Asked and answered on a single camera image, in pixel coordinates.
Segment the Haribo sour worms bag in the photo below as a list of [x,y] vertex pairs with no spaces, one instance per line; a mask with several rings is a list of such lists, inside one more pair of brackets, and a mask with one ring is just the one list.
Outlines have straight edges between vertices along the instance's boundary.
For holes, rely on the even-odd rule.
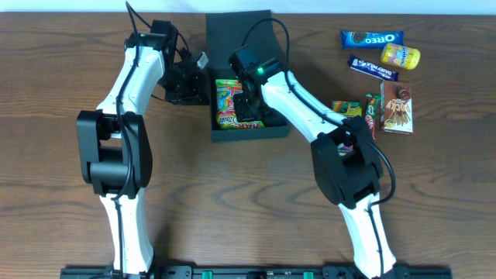
[[220,129],[259,129],[264,128],[262,121],[239,122],[234,109],[233,97],[242,93],[242,85],[231,79],[215,81],[217,97],[216,122]]

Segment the black gift box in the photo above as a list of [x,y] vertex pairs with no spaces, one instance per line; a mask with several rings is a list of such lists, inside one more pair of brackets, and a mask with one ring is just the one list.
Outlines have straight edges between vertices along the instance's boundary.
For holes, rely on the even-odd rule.
[[282,138],[290,124],[278,111],[270,109],[259,129],[220,129],[216,122],[215,81],[231,79],[255,81],[261,86],[272,74],[284,69],[284,55],[274,33],[270,10],[209,13],[205,16],[208,73],[211,97],[211,139],[214,143]]

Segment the blue Oreo cookie pack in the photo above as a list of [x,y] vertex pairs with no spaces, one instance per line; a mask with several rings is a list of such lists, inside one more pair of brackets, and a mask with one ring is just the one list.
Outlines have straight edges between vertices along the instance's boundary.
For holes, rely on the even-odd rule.
[[402,45],[404,43],[403,31],[365,32],[341,31],[341,45],[343,49],[382,49],[388,43]]

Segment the brown Pocky box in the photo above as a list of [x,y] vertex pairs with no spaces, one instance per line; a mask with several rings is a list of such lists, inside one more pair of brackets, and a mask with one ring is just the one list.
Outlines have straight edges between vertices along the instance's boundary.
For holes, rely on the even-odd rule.
[[412,86],[398,81],[381,83],[381,131],[412,134]]

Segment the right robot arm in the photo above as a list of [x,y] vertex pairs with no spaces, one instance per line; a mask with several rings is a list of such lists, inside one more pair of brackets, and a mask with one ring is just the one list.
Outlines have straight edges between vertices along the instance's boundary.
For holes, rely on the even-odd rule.
[[380,179],[393,169],[360,117],[334,112],[301,86],[279,60],[261,61],[242,46],[229,58],[243,93],[234,101],[243,121],[258,120],[263,109],[283,115],[310,143],[315,180],[339,207],[350,234],[356,268],[367,278],[387,278],[397,263],[388,245],[380,206]]

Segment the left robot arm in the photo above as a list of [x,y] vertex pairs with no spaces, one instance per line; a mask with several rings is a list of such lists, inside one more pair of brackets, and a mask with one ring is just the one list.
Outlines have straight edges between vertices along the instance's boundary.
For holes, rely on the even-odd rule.
[[159,278],[149,239],[144,194],[153,155],[144,116],[156,86],[173,105],[208,105],[205,53],[177,48],[181,34],[155,19],[149,32],[126,39],[125,62],[111,91],[93,111],[77,118],[84,181],[93,187],[108,216],[115,258],[103,268],[65,268],[62,278]]

